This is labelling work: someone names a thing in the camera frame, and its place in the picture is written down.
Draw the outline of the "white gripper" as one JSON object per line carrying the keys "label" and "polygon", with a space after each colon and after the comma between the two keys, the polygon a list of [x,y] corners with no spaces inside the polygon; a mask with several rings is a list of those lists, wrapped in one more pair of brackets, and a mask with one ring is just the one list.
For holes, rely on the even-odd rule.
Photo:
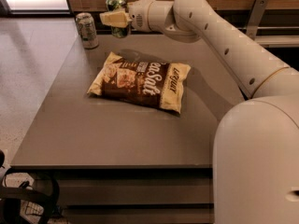
{"label": "white gripper", "polygon": [[106,26],[126,28],[132,26],[140,32],[150,32],[149,12],[154,0],[138,0],[128,4],[129,14],[125,10],[114,10],[100,14],[101,22]]}

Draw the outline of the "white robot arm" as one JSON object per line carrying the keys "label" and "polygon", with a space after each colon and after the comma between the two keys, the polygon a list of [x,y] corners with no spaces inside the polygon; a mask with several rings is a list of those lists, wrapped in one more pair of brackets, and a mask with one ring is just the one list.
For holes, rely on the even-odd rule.
{"label": "white robot arm", "polygon": [[246,101],[213,146],[216,224],[299,224],[299,73],[220,17],[206,0],[139,0],[100,16],[182,42],[204,39]]}

